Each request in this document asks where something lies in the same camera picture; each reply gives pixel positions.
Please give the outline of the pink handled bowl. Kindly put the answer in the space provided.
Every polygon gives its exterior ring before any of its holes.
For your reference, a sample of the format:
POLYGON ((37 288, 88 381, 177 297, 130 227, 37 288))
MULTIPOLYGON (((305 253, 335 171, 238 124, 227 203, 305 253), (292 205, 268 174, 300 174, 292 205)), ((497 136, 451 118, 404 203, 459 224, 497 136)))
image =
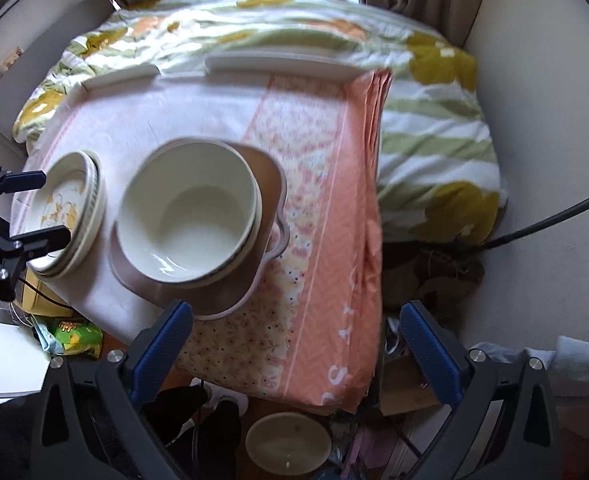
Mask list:
POLYGON ((164 307, 175 299, 191 304, 199 321, 214 321, 230 315, 247 304, 258 288, 266 266, 280 256, 289 242, 285 219, 287 183, 284 170, 272 156, 248 144, 227 143, 248 163, 258 182, 262 198, 261 222, 253 229, 252 240, 232 259, 232 267, 195 284, 163 284, 136 269, 128 260, 125 243, 120 240, 120 221, 111 233, 112 272, 135 295, 164 307))

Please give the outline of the cardboard box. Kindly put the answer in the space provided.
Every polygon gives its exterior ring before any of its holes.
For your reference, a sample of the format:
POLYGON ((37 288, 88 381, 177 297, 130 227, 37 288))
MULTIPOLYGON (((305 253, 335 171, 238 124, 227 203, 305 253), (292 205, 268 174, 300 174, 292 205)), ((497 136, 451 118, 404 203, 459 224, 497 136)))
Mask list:
POLYGON ((383 416, 406 414, 440 405, 413 356, 383 365, 379 408, 383 416))

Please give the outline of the green snack packet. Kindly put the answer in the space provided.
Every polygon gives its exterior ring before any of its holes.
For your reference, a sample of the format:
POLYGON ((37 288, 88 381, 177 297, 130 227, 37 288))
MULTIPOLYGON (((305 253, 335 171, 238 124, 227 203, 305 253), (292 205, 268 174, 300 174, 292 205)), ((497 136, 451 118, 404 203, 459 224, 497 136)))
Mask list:
POLYGON ((54 337, 50 352, 55 356, 100 357, 104 333, 95 324, 86 320, 53 318, 47 328, 54 337))

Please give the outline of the grey headboard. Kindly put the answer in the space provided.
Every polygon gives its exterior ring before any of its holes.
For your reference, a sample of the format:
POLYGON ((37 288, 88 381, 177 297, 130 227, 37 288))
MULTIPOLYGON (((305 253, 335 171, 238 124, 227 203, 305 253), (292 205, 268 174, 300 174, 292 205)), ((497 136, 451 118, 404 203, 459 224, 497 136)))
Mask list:
POLYGON ((114 12, 110 0, 83 0, 37 37, 0 77, 0 136, 14 145, 12 126, 23 105, 70 42, 97 28, 114 12))

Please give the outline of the grey hanging garment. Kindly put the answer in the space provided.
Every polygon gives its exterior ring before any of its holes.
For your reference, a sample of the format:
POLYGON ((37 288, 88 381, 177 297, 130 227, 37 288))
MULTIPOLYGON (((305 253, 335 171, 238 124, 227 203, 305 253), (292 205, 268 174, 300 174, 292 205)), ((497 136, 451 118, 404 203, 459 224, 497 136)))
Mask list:
POLYGON ((589 341, 559 336, 554 350, 514 350, 483 341, 473 349, 482 350, 496 363, 514 364, 539 359, 547 371, 554 396, 589 398, 589 341))

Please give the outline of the pink floral tablecloth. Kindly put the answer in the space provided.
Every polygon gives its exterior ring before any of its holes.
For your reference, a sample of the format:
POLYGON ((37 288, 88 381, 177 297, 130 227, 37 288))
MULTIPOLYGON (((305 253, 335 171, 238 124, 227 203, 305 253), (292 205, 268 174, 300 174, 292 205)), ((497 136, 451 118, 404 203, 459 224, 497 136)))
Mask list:
POLYGON ((261 73, 87 81, 62 101, 26 161, 95 152, 104 227, 85 261, 52 283, 123 342, 161 313, 113 274, 110 237, 128 180, 156 148, 215 138, 267 152, 282 170, 289 240, 237 310, 198 321, 177 364, 249 396, 316 413, 354 411, 375 372, 383 233, 376 193, 379 124, 389 70, 349 82, 261 73))

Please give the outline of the cream round lid on floor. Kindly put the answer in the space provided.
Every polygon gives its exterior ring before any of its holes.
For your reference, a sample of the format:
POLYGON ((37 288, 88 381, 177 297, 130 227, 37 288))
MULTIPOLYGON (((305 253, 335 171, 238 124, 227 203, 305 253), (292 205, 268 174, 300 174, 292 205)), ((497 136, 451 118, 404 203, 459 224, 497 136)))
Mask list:
POLYGON ((313 418, 281 412, 262 417, 247 432, 246 452, 261 469, 278 476, 302 476, 323 465, 333 441, 313 418))

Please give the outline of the floral green white duvet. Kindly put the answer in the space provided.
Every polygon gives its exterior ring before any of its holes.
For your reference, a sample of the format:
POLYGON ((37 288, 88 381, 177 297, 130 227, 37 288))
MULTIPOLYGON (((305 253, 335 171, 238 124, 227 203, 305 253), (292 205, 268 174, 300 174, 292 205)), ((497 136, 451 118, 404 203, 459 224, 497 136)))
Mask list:
POLYGON ((114 12, 55 57, 12 125, 32 148, 69 91, 153 64, 202 70, 225 51, 285 51, 361 70, 387 68, 377 196, 390 242, 480 244, 505 204, 500 166, 477 99, 477 63, 427 25, 340 0, 159 0, 114 12))

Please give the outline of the white tray table rim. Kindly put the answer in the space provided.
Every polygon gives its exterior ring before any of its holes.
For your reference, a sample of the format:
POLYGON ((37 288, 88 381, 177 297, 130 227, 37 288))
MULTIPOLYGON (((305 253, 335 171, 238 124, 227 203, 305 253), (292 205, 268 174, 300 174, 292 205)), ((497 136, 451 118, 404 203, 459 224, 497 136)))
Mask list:
MULTIPOLYGON (((326 56, 285 51, 234 51, 212 54, 204 60, 204 66, 206 68, 203 71, 197 70, 195 75, 261 73, 349 82, 367 73, 364 68, 345 64, 326 56)), ((86 91, 93 91, 130 81, 150 80, 158 76, 165 76, 165 72, 162 72, 157 65, 142 64, 87 79, 82 82, 82 87, 86 91)))

